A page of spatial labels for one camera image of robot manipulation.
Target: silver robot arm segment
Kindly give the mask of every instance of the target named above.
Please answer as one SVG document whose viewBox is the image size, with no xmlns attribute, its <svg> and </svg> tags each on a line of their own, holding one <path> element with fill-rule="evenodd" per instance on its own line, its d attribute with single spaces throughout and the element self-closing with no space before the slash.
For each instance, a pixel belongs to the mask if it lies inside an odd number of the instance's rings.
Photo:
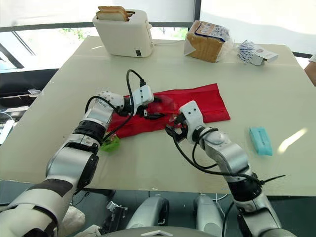
<svg viewBox="0 0 316 237">
<path fill-rule="evenodd" d="M 202 113 L 195 101 L 185 104 L 179 111 L 182 123 L 187 127 L 188 141 L 199 142 L 206 154 L 216 161 L 221 172 L 256 177 L 250 168 L 245 151 L 232 142 L 226 133 L 213 131 L 206 134 L 211 128 L 204 124 Z M 280 233 L 284 232 L 281 231 L 277 214 L 260 184 L 240 176 L 224 177 L 239 210 L 238 222 L 245 236 L 268 236 L 269 231 L 274 229 L 280 229 Z"/>
<path fill-rule="evenodd" d="M 105 91 L 99 96 L 110 101 L 120 115 L 131 113 L 128 97 Z M 149 86 L 133 92 L 134 111 L 154 100 Z M 0 213 L 1 236 L 57 236 L 72 196 L 88 185 L 98 163 L 97 152 L 112 119 L 114 109 L 96 99 L 78 127 L 50 159 L 46 179 L 36 184 Z"/>
</svg>

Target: red cloth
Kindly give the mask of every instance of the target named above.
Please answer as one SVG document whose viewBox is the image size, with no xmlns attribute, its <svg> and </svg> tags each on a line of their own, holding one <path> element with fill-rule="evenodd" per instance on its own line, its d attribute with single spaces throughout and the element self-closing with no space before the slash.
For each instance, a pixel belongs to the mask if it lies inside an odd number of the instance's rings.
<svg viewBox="0 0 316 237">
<path fill-rule="evenodd" d="M 154 93 L 154 96 L 160 98 L 162 101 L 150 103 L 147 112 L 149 114 L 163 113 L 166 115 L 156 120 L 145 119 L 136 115 L 116 132 L 119 138 L 133 136 L 142 132 L 162 130 L 167 124 L 173 125 L 173 115 L 178 114 L 179 108 L 192 100 L 197 102 L 205 123 L 231 119 L 219 93 L 217 84 L 193 89 L 167 90 Z M 125 120 L 126 117 L 114 114 L 108 131 L 112 131 Z"/>
</svg>

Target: toaster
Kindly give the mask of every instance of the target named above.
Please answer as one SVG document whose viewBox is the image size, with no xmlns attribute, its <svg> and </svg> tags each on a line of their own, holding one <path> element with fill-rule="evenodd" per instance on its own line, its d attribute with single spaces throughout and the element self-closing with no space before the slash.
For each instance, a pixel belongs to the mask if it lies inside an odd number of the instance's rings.
<svg viewBox="0 0 316 237">
<path fill-rule="evenodd" d="M 148 57 L 153 50 L 152 27 L 147 14 L 141 10 L 133 12 L 129 21 L 92 20 L 106 50 L 113 55 L 128 57 Z"/>
</svg>

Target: table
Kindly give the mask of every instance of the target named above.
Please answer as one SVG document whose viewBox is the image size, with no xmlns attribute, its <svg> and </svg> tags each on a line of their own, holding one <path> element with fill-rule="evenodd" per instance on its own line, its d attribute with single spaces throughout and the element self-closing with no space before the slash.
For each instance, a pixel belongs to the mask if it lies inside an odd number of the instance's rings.
<svg viewBox="0 0 316 237">
<path fill-rule="evenodd" d="M 131 68 L 154 92 L 218 83 L 231 120 L 211 125 L 245 149 L 261 179 L 287 175 L 267 183 L 266 194 L 316 195 L 316 91 L 291 50 L 284 45 L 263 45 L 279 58 L 257 67 L 244 65 L 232 55 L 216 64 L 184 57 L 183 45 L 161 44 L 148 58 L 130 58 L 109 55 L 98 37 L 88 37 L 0 147 L 0 178 L 42 181 L 47 162 L 77 126 L 88 98 L 108 89 L 128 94 L 125 74 Z M 136 88 L 138 80 L 131 81 Z M 265 127 L 272 141 L 272 157 L 256 155 L 248 135 L 250 126 Z M 301 137 L 289 145 L 287 138 L 293 134 L 296 139 Z M 190 154 L 193 145 L 183 141 L 181 147 Z M 89 188 L 229 192 L 223 177 L 191 167 L 163 130 L 124 138 L 119 150 L 100 151 L 98 156 Z M 201 149 L 197 149 L 197 158 L 206 164 Z"/>
</svg>

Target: green sponge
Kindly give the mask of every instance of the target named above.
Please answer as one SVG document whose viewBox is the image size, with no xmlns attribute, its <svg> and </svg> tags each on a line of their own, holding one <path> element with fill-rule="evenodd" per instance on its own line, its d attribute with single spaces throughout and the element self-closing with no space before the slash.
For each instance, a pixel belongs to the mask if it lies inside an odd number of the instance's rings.
<svg viewBox="0 0 316 237">
<path fill-rule="evenodd" d="M 102 151 L 113 152 L 119 148 L 119 138 L 114 134 L 109 137 L 100 147 Z"/>
</svg>

